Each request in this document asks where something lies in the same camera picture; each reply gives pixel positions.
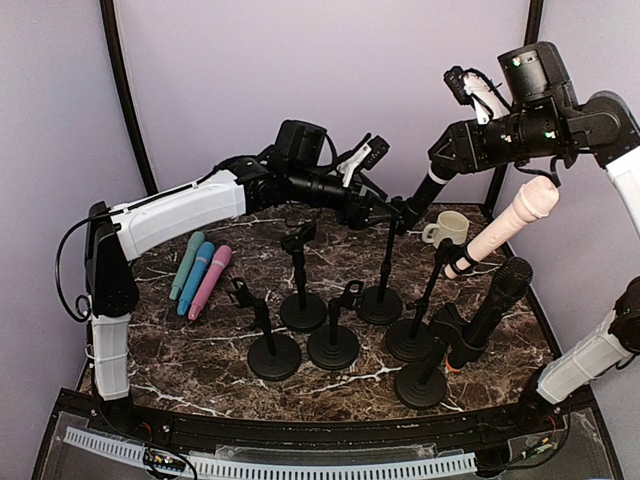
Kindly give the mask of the black mic stand blue mic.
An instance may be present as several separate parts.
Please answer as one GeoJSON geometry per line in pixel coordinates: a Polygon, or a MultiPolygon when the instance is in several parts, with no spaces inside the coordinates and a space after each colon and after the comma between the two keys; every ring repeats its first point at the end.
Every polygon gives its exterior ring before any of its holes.
{"type": "Polygon", "coordinates": [[[306,290],[305,244],[317,234],[315,221],[308,222],[293,234],[281,238],[281,248],[292,258],[296,293],[281,304],[279,315],[284,326],[294,332],[310,333],[319,328],[327,317],[327,306],[316,294],[306,290]]]}

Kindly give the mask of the mint green microphone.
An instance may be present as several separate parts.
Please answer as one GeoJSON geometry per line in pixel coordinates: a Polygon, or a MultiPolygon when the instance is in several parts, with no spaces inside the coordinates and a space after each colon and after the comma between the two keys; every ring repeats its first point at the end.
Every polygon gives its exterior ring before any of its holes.
{"type": "Polygon", "coordinates": [[[192,266],[196,259],[196,254],[200,246],[205,241],[205,234],[201,231],[194,232],[188,240],[187,248],[181,260],[179,268],[172,282],[169,299],[175,301],[184,289],[192,266]]]}

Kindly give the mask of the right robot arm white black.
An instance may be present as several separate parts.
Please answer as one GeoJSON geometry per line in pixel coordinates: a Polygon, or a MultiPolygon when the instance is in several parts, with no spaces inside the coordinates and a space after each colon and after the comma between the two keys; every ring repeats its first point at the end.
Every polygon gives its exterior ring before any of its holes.
{"type": "MultiPolygon", "coordinates": [[[[599,91],[581,104],[551,42],[540,41],[498,58],[512,99],[475,69],[454,66],[444,81],[461,105],[476,116],[447,127],[429,149],[427,175],[412,204],[423,215],[444,186],[458,174],[512,164],[521,169],[547,157],[571,167],[591,154],[604,169],[632,219],[639,220],[639,125],[617,94],[599,91]]],[[[531,379],[525,400],[510,413],[521,434],[534,432],[549,416],[549,405],[618,363],[639,354],[639,281],[633,279],[605,320],[567,353],[531,379]]]]}

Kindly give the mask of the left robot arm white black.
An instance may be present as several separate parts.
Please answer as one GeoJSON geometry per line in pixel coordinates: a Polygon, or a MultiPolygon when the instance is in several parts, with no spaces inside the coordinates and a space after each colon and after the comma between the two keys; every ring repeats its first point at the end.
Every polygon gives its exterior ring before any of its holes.
{"type": "Polygon", "coordinates": [[[128,379],[128,323],[139,298],[132,263],[146,251],[205,225],[289,202],[331,209],[354,230],[370,225],[373,207],[387,195],[367,176],[389,151],[380,136],[366,134],[352,149],[319,162],[333,143],[325,128],[284,121],[276,140],[254,155],[228,158],[206,175],[173,189],[115,207],[94,204],[77,222],[86,229],[86,292],[65,307],[88,323],[90,357],[103,421],[120,436],[141,427],[140,412],[124,398],[128,379]]]}

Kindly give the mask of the blue microphone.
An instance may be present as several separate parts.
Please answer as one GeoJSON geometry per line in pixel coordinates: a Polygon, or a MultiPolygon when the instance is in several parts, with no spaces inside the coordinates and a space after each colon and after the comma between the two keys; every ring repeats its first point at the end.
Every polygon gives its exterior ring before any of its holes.
{"type": "Polygon", "coordinates": [[[209,241],[205,241],[198,248],[194,263],[178,301],[177,314],[180,317],[188,313],[195,294],[213,258],[214,251],[214,244],[209,241]]]}

